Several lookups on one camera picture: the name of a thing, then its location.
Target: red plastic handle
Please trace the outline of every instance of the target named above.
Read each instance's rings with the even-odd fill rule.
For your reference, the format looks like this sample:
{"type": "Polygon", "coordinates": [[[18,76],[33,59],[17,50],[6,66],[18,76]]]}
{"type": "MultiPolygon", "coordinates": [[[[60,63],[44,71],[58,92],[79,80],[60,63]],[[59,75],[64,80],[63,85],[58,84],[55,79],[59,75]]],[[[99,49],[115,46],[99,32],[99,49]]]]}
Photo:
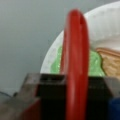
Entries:
{"type": "Polygon", "coordinates": [[[67,77],[66,120],[85,120],[88,89],[89,40],[85,18],[78,10],[67,17],[61,73],[67,77]]]}

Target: green design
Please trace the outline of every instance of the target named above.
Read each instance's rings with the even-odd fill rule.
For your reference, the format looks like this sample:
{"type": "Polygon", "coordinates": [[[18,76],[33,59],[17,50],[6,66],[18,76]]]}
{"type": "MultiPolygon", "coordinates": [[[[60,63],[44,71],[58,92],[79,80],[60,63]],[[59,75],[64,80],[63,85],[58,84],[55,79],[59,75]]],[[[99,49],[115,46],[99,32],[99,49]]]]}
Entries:
{"type": "MultiPolygon", "coordinates": [[[[51,65],[51,73],[53,74],[59,73],[61,53],[62,47],[59,47],[57,57],[51,65]]],[[[105,73],[101,68],[101,61],[100,55],[97,52],[90,50],[89,76],[105,76],[105,73]]]]}

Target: gray wall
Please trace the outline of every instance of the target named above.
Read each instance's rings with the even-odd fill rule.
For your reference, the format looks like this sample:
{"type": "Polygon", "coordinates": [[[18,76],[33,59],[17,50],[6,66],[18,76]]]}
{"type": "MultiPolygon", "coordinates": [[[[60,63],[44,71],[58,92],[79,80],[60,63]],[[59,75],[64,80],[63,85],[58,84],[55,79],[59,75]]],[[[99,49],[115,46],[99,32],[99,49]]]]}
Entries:
{"type": "Polygon", "coordinates": [[[39,72],[67,12],[83,13],[115,0],[0,0],[0,90],[19,90],[25,75],[39,72]]]}

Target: red handle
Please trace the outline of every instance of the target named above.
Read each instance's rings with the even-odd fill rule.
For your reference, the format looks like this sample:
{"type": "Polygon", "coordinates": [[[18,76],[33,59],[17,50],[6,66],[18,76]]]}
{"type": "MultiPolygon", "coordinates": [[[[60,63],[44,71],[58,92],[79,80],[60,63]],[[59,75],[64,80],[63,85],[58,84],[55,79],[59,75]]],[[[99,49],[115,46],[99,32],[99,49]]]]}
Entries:
{"type": "Polygon", "coordinates": [[[85,120],[88,89],[89,41],[85,18],[78,10],[67,17],[61,73],[67,76],[66,120],[85,120]]]}

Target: white surface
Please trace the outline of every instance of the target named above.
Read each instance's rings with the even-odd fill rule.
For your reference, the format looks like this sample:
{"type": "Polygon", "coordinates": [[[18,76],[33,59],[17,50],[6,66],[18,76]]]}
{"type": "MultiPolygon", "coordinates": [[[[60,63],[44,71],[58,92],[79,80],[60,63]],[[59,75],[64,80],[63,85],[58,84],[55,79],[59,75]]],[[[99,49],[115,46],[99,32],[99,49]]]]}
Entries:
{"type": "MultiPolygon", "coordinates": [[[[115,38],[114,41],[106,39],[120,35],[120,2],[96,8],[86,13],[85,17],[88,24],[89,38],[92,48],[99,46],[112,47],[113,49],[120,50],[120,39],[115,38]]],[[[58,35],[48,50],[40,70],[41,73],[50,73],[51,64],[54,62],[57,50],[60,45],[62,45],[62,42],[63,31],[58,35]]]]}

